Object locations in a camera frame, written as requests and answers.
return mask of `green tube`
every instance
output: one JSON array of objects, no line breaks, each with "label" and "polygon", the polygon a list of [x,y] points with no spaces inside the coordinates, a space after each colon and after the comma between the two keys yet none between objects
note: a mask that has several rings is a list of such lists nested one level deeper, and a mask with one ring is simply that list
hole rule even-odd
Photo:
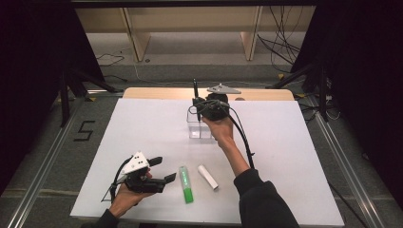
[{"label": "green tube", "polygon": [[193,194],[192,194],[192,188],[190,186],[190,179],[189,179],[189,175],[187,173],[186,166],[181,166],[179,168],[179,173],[180,173],[181,181],[182,181],[184,201],[186,203],[192,202],[193,201]]}]

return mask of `gray carpet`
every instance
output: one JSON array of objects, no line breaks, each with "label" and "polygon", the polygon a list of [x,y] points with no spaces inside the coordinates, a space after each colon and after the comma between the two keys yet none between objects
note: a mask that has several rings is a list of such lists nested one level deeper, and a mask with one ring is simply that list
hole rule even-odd
[{"label": "gray carpet", "polygon": [[[138,65],[136,68],[134,66],[108,66],[103,67],[103,72],[104,75],[114,75],[128,80],[124,82],[116,77],[106,77],[108,84],[118,88],[131,86],[191,87],[193,78],[197,78],[201,82],[200,86],[215,86],[216,82],[232,82],[225,85],[263,88],[265,85],[272,85],[278,81],[278,72],[271,66]],[[86,84],[86,86],[89,89],[98,88],[92,84]],[[295,93],[300,93],[300,86],[301,83],[293,83],[285,88]],[[83,223],[79,219],[71,218],[69,211],[91,166],[117,100],[118,97],[112,95],[99,96],[94,101],[88,100],[78,110],[62,150],[29,212],[24,227],[79,227]],[[306,99],[301,99],[299,102],[307,104]],[[303,115],[305,119],[309,119],[313,113],[312,111],[307,111]],[[85,125],[85,129],[92,130],[93,133],[89,141],[76,142],[74,141],[75,139],[86,137],[86,134],[78,132],[83,121],[94,121],[94,123],[87,123]],[[0,227],[7,226],[12,212],[24,196],[53,140],[56,138],[60,122],[61,105],[55,101],[54,107],[49,111],[47,124],[43,126],[36,144],[32,147],[32,151],[27,154],[0,199]],[[354,164],[356,173],[374,201],[386,226],[392,228],[402,227],[402,210],[393,200],[393,197],[374,171],[371,163],[362,158],[361,147],[357,143],[354,132],[352,132],[348,122],[341,115],[341,118],[337,120],[330,120],[330,124],[349,160]],[[353,206],[355,211],[364,218],[316,120],[311,120],[307,123],[307,126],[328,181],[335,186],[343,198]],[[336,194],[334,195],[346,227],[363,227],[340,197]],[[137,225],[123,222],[120,227],[137,227]],[[160,224],[158,227],[191,226]]]}]

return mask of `black stand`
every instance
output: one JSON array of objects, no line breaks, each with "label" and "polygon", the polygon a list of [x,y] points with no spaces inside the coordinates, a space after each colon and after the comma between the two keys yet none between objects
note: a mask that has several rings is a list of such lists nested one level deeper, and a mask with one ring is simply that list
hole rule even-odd
[{"label": "black stand", "polygon": [[84,73],[83,71],[76,69],[76,68],[70,68],[66,69],[61,76],[60,79],[60,97],[62,100],[62,124],[61,126],[65,126],[69,116],[70,116],[70,108],[68,104],[68,91],[67,87],[71,89],[71,91],[74,93],[76,97],[85,97],[88,93],[86,88],[84,87],[82,81],[88,81],[96,86],[99,86],[103,89],[105,89],[108,92],[111,93],[118,93],[118,92],[123,92],[123,89],[116,89],[113,86],[110,86],[106,84],[105,82],[101,82],[97,80],[96,78]]},{"label": "black stand", "polygon": [[[311,38],[313,38],[315,37],[317,32],[320,32],[321,29],[326,29],[328,27],[330,27],[330,29],[329,32],[327,32],[323,36],[323,41],[320,46],[321,48],[318,50],[317,54],[313,55],[313,57],[315,58],[312,58],[313,60],[311,60],[311,63],[305,64],[304,67],[301,67],[299,70],[297,70],[281,82],[266,87],[282,88],[283,86],[286,86],[287,84],[294,81],[296,78],[302,75],[307,75],[302,89],[304,90],[304,92],[313,92],[316,86],[319,86],[319,112],[326,122],[328,121],[326,115],[326,95],[329,92],[327,87],[328,70],[332,68],[332,65],[336,64],[336,56],[345,41],[352,22],[354,21],[356,11],[355,6],[357,4],[357,1],[350,0],[346,3],[343,3],[342,5],[335,4],[338,3],[327,3],[321,6],[317,6],[315,10],[311,25],[316,23],[315,26],[317,27],[311,29],[310,25],[307,36],[310,32],[309,35]],[[332,11],[340,11],[340,13],[334,18],[329,18],[329,16],[327,15]],[[315,48],[317,47],[317,44],[313,44],[313,42],[311,42],[311,44],[308,44],[308,46],[309,48]]]},{"label": "black stand", "polygon": [[288,76],[281,82],[267,86],[266,88],[282,88],[287,84],[293,82],[295,79],[299,78],[302,75],[308,75],[304,84],[302,85],[302,89],[305,92],[313,92],[315,87],[319,86],[319,113],[322,116],[325,122],[328,122],[328,118],[326,115],[326,95],[328,92],[328,88],[326,85],[327,74],[326,74],[326,66],[323,63],[320,64],[309,64],[292,75]]}]

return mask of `floor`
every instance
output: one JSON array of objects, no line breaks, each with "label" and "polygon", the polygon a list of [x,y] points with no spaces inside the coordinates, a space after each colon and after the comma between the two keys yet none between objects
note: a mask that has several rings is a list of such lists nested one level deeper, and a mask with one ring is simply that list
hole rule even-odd
[{"label": "floor", "polygon": [[[275,39],[275,34],[270,32],[260,36]],[[303,32],[295,32],[289,42],[300,47],[303,38]],[[287,71],[291,68],[284,60],[271,54],[260,41],[257,41],[253,61],[246,61],[240,35],[232,32],[155,33],[152,34],[144,60],[136,64],[133,63],[125,34],[88,34],[88,39],[99,58],[106,82],[117,88],[191,87],[193,78],[200,81],[200,86],[224,83],[232,87],[264,88],[278,82],[280,74],[288,75],[279,69]],[[287,58],[292,56],[288,55],[285,48],[276,49]],[[300,88],[303,79],[298,78],[285,88],[294,94],[303,93]],[[92,84],[86,84],[86,87],[90,90],[100,89]],[[82,220],[70,217],[69,211],[97,152],[114,105],[121,95],[93,93],[86,99],[75,99],[71,94],[72,122],[65,128],[60,127],[61,104],[58,100],[54,102],[32,152],[27,154],[0,198],[0,227],[11,224],[16,211],[23,211],[22,214],[26,215],[20,222],[23,227],[79,227],[83,223]],[[329,109],[329,122],[322,123],[316,110],[309,107],[316,105],[315,94],[305,94],[296,100],[301,104],[324,173],[336,190],[335,201],[345,227],[366,227],[360,219],[368,224],[367,227],[403,227],[402,210],[374,171],[371,162],[366,160],[365,151],[355,140],[354,132],[343,119],[342,113],[339,114],[336,108]],[[336,107],[334,100],[336,98],[329,101],[328,105]],[[87,134],[79,132],[80,129],[92,131],[88,141],[77,141],[87,137]],[[324,134],[329,130],[335,134],[332,139],[337,141],[336,148]],[[345,156],[347,164],[343,163],[343,159],[340,161],[339,154]],[[351,181],[346,176],[345,172],[349,168],[353,170],[357,181]],[[357,195],[355,184],[367,199]],[[28,200],[30,203],[21,205],[27,196],[32,196]],[[371,203],[374,207],[370,209],[372,213],[365,211],[363,202]],[[126,221],[120,224],[120,227],[137,226]],[[194,226],[159,224],[158,227]]]}]

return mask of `person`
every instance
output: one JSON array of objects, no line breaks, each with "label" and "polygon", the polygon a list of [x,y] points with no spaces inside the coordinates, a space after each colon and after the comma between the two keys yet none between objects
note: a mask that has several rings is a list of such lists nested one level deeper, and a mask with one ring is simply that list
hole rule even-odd
[{"label": "person", "polygon": [[[299,227],[287,203],[270,181],[263,181],[256,169],[251,169],[234,141],[233,123],[227,117],[220,121],[201,118],[210,128],[234,172],[234,184],[240,194],[240,221],[242,227],[295,228]],[[118,218],[133,205],[152,194],[131,192],[121,184],[116,199],[94,224],[82,228],[116,227]]]}]

